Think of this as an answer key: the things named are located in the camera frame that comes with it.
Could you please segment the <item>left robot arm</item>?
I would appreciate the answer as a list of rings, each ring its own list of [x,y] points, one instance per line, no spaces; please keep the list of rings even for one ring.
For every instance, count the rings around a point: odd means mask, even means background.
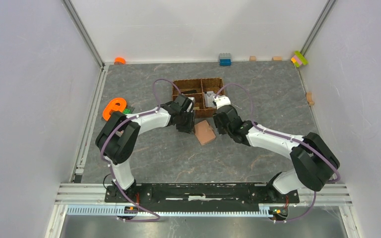
[[[117,196],[124,202],[136,196],[135,178],[132,175],[129,158],[133,153],[138,136],[150,130],[175,126],[184,133],[194,132],[195,98],[178,95],[173,101],[139,114],[126,115],[114,112],[98,134],[95,144],[103,161],[113,176],[118,188]]]

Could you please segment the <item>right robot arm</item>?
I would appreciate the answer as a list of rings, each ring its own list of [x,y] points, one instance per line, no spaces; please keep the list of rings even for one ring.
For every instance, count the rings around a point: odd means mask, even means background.
[[[339,160],[316,133],[300,136],[261,128],[251,120],[242,120],[232,105],[219,107],[213,118],[219,134],[227,134],[236,143],[266,149],[291,160],[291,170],[279,172],[268,182],[266,194],[272,202],[280,202],[289,192],[299,188],[320,191],[333,175],[339,175]]]

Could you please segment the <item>grey cards in basket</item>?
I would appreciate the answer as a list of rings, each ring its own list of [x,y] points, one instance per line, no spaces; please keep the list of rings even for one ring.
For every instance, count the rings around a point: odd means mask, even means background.
[[[215,93],[213,91],[207,91],[204,93],[205,107],[206,108],[216,108],[214,101]]]

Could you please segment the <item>black item in basket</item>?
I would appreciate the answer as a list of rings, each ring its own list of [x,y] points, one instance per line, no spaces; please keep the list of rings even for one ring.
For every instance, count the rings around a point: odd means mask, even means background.
[[[192,89],[192,90],[182,91],[181,93],[184,94],[184,95],[187,95],[187,94],[196,94],[196,93],[198,93],[198,91],[195,90],[195,89]]]

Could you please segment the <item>brown woven divided basket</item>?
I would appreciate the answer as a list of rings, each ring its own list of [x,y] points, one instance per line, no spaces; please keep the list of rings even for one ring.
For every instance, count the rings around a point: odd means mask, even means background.
[[[204,93],[213,91],[217,93],[223,86],[222,78],[197,78],[197,79],[183,79],[174,80],[173,83],[178,87],[180,92],[195,89],[198,91],[196,94],[187,94],[185,96],[195,97],[195,117],[196,118],[211,118],[215,113],[215,108],[206,108]]]

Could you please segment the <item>green toy block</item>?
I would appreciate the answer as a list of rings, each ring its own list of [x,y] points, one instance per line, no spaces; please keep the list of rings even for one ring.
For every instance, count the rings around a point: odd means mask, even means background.
[[[126,108],[122,111],[122,113],[123,113],[123,114],[132,114],[133,111],[134,111],[134,107],[126,107]]]

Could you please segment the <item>blue grey toy bricks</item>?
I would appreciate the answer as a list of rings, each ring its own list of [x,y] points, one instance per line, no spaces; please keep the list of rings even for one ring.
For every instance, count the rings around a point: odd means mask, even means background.
[[[230,53],[220,53],[218,55],[218,61],[220,66],[231,66],[232,55]]]

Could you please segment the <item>orange tape dispenser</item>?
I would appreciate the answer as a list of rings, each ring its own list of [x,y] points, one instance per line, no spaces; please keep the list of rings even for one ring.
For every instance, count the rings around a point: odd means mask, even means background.
[[[113,112],[123,112],[127,107],[127,102],[124,98],[112,99],[103,110],[102,117],[108,121]]]

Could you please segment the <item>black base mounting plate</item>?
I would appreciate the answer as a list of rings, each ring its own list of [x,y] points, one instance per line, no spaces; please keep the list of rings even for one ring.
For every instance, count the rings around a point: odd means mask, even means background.
[[[126,195],[155,212],[254,212],[260,204],[299,203],[296,190],[283,195],[265,183],[141,183]]]

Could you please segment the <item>curved tan wooden piece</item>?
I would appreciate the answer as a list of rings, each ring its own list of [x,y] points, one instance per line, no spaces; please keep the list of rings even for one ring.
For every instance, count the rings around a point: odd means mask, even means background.
[[[313,100],[313,94],[312,94],[312,92],[307,92],[306,93],[306,100],[307,100],[309,106],[313,106],[315,104],[315,102]]]

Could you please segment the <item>orange round cap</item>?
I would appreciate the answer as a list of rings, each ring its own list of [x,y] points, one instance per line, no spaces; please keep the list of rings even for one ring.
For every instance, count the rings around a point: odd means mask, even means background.
[[[122,57],[116,57],[114,59],[114,64],[115,65],[118,65],[118,64],[126,64],[126,60]]]

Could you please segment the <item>green pink toy bricks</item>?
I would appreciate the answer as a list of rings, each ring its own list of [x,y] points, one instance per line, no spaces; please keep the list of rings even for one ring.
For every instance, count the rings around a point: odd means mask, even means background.
[[[294,55],[291,57],[291,62],[296,68],[309,64],[308,60],[299,51],[294,51]]]

